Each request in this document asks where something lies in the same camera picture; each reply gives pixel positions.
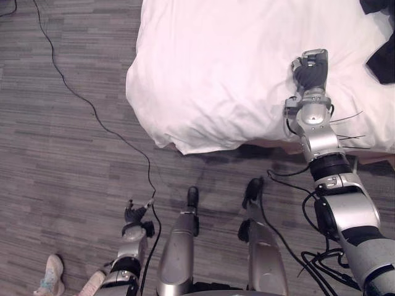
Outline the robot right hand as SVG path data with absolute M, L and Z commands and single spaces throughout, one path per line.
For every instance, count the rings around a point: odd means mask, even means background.
M 328 51 L 313 49 L 304 51 L 291 62 L 293 80 L 299 93 L 314 88 L 325 90 L 328 76 Z

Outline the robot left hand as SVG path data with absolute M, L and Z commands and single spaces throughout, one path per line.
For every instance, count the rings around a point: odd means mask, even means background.
M 154 199 L 150 199 L 148 203 L 142 207 L 135 208 L 133 200 L 130 199 L 127 202 L 127 206 L 124 211 L 124 219 L 126 224 L 139 224 L 143 219 L 146 212 L 153 206 Z

